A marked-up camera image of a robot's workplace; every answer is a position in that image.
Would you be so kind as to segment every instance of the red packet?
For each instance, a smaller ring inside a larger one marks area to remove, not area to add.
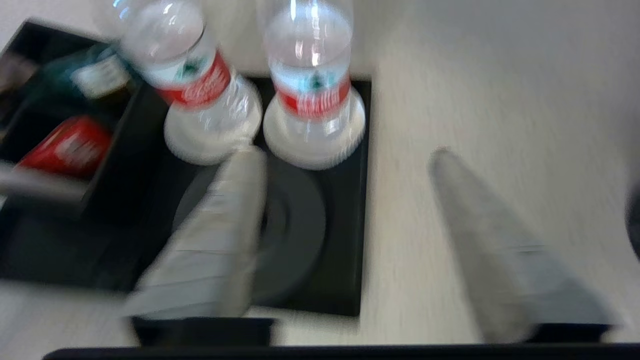
[[[110,145],[111,135],[89,116],[72,117],[52,131],[18,166],[87,179],[94,175]]]

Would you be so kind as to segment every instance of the black tray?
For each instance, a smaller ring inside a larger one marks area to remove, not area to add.
[[[248,78],[269,104],[271,80]],[[354,81],[369,117],[371,83]],[[308,279],[277,303],[321,313],[358,316],[362,284],[368,132],[354,154],[325,171],[307,172],[324,195],[326,234]],[[260,134],[256,144],[267,150]],[[0,277],[21,281],[130,291],[172,233],[173,218],[191,182],[206,168],[173,156],[164,142],[161,161],[142,204],[140,221],[129,227],[93,220],[72,221],[27,212],[11,199],[0,211]]]

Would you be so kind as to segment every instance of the white table surface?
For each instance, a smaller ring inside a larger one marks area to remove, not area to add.
[[[252,0],[206,0],[240,71],[267,71]],[[90,33],[91,1],[4,0],[0,45],[30,16]],[[426,176],[448,145],[640,341],[640,264],[625,206],[640,179],[640,2],[356,0],[353,72],[374,81],[359,321],[252,309],[285,345],[480,340]],[[122,299],[0,284],[0,357],[133,345]]]

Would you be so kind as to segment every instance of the dark object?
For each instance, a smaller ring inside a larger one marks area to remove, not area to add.
[[[268,191],[253,304],[272,306],[289,296],[316,266],[324,244],[324,202],[314,178],[304,170],[270,157]],[[176,229],[200,202],[217,167],[205,168],[184,194],[175,214]]]
[[[461,345],[412,347],[120,348],[59,350],[44,360],[348,360],[518,359],[635,360],[638,344]]]
[[[267,104],[275,94],[270,80],[250,80],[257,84],[262,101]],[[371,83],[354,81],[353,85],[369,109]],[[133,108],[132,111],[138,116],[145,113],[144,108]],[[123,136],[143,135],[128,131],[123,132]],[[323,195],[326,213],[323,248],[311,273],[302,279],[303,283],[269,305],[347,316],[359,314],[368,140],[365,136],[355,153],[333,169],[304,171],[306,175],[302,178],[313,179],[315,185],[311,186]],[[257,143],[264,148],[261,135]],[[129,227],[99,225],[90,219],[59,221],[50,212],[26,211],[15,199],[10,199],[0,211],[0,264],[3,264],[0,277],[130,291],[171,235],[179,202],[203,169],[178,160],[164,142],[157,144],[154,151],[161,157],[157,166],[152,162],[141,166],[132,159],[113,163],[114,167],[124,168],[137,164],[139,168],[135,171],[149,173],[153,180],[146,187],[148,191],[143,193],[143,207],[137,212],[139,220]],[[126,184],[117,179],[108,182],[109,177],[117,176],[119,171],[108,168],[103,171],[105,183],[96,187],[93,197],[105,204],[109,203],[110,196],[127,189],[119,188]],[[109,209],[114,213],[130,210],[112,204]],[[37,231],[39,224],[47,224],[47,230]],[[267,219],[265,230],[275,225],[269,224]]]
[[[46,64],[97,44],[95,40],[66,33],[33,20],[25,22],[6,51],[21,55],[35,64]],[[168,107],[148,85],[133,94],[121,119],[102,116],[98,109],[69,98],[23,99],[8,121],[5,141],[0,145],[0,160],[17,161],[69,116],[89,114],[102,120],[113,132],[113,143],[105,160],[79,204],[57,204],[34,196],[11,196],[13,206],[55,213],[58,217],[131,225],[140,222],[141,204],[160,161],[157,151],[164,144],[163,126]],[[41,120],[38,126],[34,122]]]
[[[528,343],[599,343],[600,338],[611,327],[608,325],[545,323],[536,329],[526,341]]]
[[[636,191],[630,202],[627,213],[627,232],[631,247],[640,259],[640,192]]]
[[[0,141],[9,118],[20,103],[20,88],[33,76],[37,66],[17,54],[0,55]]]
[[[25,85],[25,101],[76,100],[96,106],[119,119],[136,90],[133,77],[116,51],[107,44],[81,47],[42,67]]]
[[[144,347],[268,347],[272,319],[188,318],[131,323]]]

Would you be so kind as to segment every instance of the plastic water bottle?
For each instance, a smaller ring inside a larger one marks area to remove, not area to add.
[[[213,165],[253,141],[260,97],[227,65],[198,1],[105,0],[97,10],[123,56],[171,104],[164,137],[174,155]]]
[[[351,87],[350,0],[260,0],[271,76],[278,95],[264,135],[278,157],[311,170],[353,153],[365,130],[362,98]]]

